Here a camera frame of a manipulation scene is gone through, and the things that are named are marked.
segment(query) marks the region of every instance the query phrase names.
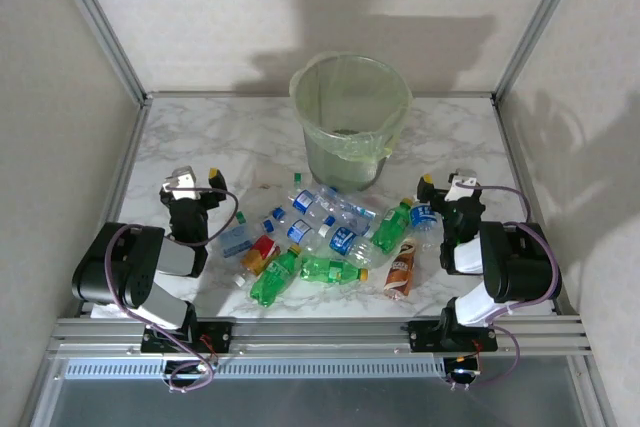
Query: blue bottle cap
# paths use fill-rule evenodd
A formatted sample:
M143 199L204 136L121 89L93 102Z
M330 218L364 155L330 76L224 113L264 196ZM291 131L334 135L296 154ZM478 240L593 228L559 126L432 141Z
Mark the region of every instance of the blue bottle cap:
M273 209L273 212L271 213L271 215L273 215L274 219L280 220L282 217L284 217L284 210L278 207L276 209Z
M264 222L262 222L262 226L264 227L264 230L270 234L271 232L273 232L273 224L271 223L271 221L269 219L265 220Z

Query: aluminum frame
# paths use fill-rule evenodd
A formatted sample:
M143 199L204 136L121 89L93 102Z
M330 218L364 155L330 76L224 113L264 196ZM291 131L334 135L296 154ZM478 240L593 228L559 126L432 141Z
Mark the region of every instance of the aluminum frame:
M524 31L516 51L514 52L511 60L507 64L507 68L502 74L502 78L496 86L496 103L500 105L506 98L507 94L513 87L516 79L520 75L524 65L529 60L533 49L535 48L542 32L549 24L556 7L560 3L560 0L540 0L538 7L536 8L533 17L529 21L529 25Z
M144 87L100 3L98 0L75 0L75 2L127 92L138 105L142 105L146 98Z
M412 353L405 319L200 319L230 320L235 325L228 354L221 359L401 358L455 357L463 352ZM437 320L437 317L424 317ZM577 315L514 315L497 321L512 332L523 356L592 355L584 326ZM143 354L144 325L132 320L59 319L47 352L58 358L194 359L183 353ZM513 356L511 339L496 332L497 352L487 356Z

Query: trash can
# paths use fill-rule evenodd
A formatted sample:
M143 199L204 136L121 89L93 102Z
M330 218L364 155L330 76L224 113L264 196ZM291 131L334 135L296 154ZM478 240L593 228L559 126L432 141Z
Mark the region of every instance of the trash can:
M289 93L311 174L341 192L364 190L377 180L413 100L392 67L335 52L314 57L296 72Z

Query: green label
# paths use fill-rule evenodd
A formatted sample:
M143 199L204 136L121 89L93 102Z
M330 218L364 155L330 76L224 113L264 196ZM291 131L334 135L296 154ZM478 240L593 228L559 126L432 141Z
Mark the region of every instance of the green label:
M400 226L401 229L404 229L407 227L407 225L409 225L409 219L401 217L400 214L398 214L398 219L396 220L396 223Z
M269 267L267 267L267 272L276 277L280 277L282 280L288 280L289 277L291 277L291 272L278 262L271 262Z
M329 263L329 282L339 282L342 279L342 263L332 261Z

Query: white wall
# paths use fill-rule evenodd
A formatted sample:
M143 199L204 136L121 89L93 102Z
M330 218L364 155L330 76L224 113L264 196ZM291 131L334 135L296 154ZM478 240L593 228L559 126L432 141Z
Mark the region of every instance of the white wall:
M417 91L495 88L539 0L99 0L147 90L286 92L324 50Z
M640 425L640 0L562 0L504 106L620 426Z
M0 425L18 421L136 108L73 0L0 0Z

